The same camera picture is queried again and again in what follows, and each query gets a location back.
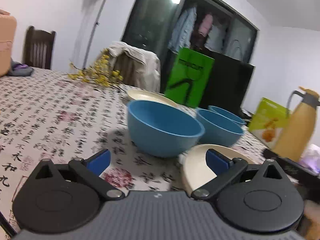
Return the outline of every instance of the pink clothing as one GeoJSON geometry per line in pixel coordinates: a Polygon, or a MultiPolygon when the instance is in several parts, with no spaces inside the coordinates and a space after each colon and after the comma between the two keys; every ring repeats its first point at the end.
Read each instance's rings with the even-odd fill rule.
{"type": "Polygon", "coordinates": [[[199,27],[199,33],[202,34],[204,37],[208,35],[210,29],[211,29],[211,26],[212,26],[212,23],[213,23],[213,17],[211,14],[207,14],[205,16],[205,18],[203,19],[200,27],[199,27]]]}

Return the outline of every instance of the floor lamp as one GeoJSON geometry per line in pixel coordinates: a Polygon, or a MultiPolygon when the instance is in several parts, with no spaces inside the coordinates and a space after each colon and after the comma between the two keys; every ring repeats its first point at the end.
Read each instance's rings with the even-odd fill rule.
{"type": "Polygon", "coordinates": [[[93,39],[93,36],[94,36],[94,32],[96,31],[96,28],[99,25],[99,18],[100,18],[100,15],[101,15],[101,12],[102,12],[102,9],[103,9],[103,6],[104,6],[105,2],[106,2],[106,0],[102,1],[102,4],[100,6],[100,9],[99,9],[99,12],[98,12],[98,15],[97,15],[97,18],[96,18],[96,20],[94,22],[94,25],[93,25],[93,28],[92,28],[92,31],[91,31],[91,35],[90,35],[90,39],[89,39],[89,42],[88,42],[87,50],[85,52],[82,69],[85,69],[85,66],[87,65],[88,55],[89,55],[92,39],[93,39]]]}

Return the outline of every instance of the gray base plate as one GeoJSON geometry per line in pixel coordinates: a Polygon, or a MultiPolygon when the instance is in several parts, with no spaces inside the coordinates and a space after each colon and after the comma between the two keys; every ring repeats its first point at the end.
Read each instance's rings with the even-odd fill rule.
{"type": "Polygon", "coordinates": [[[100,213],[79,229],[61,235],[40,235],[22,230],[14,239],[301,240],[303,238],[294,231],[270,236],[239,231],[222,221],[209,203],[192,200],[183,191],[131,191],[123,200],[106,202],[100,213]]]}

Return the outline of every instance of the hanging clothes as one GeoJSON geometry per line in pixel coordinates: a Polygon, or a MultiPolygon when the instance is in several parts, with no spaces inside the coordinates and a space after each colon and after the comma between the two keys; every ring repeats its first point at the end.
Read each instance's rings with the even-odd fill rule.
{"type": "Polygon", "coordinates": [[[225,55],[243,61],[244,54],[241,42],[237,39],[232,40],[227,46],[225,55]]]}
{"type": "Polygon", "coordinates": [[[204,36],[204,37],[207,36],[208,32],[211,29],[212,23],[213,23],[213,16],[212,16],[212,14],[208,13],[204,17],[204,19],[203,19],[203,21],[202,21],[202,23],[201,23],[201,25],[199,27],[199,31],[198,32],[200,34],[202,34],[202,36],[204,36]]]}
{"type": "Polygon", "coordinates": [[[214,20],[204,46],[208,50],[221,53],[223,48],[223,39],[226,36],[226,29],[226,25],[221,24],[218,20],[214,20]]]}
{"type": "Polygon", "coordinates": [[[172,32],[168,49],[178,54],[183,47],[190,48],[190,37],[197,19],[196,6],[189,8],[181,14],[172,32]]]}

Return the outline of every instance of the thermos handle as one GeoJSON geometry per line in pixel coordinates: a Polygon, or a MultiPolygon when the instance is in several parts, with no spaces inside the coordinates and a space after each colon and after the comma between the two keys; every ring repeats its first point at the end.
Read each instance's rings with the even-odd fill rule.
{"type": "Polygon", "coordinates": [[[301,92],[295,90],[291,93],[291,95],[289,96],[289,99],[288,99],[288,102],[287,102],[287,118],[289,117],[289,107],[290,107],[290,103],[291,103],[291,99],[292,99],[292,96],[296,94],[298,96],[301,96],[302,98],[304,97],[304,94],[302,94],[301,92]]]}

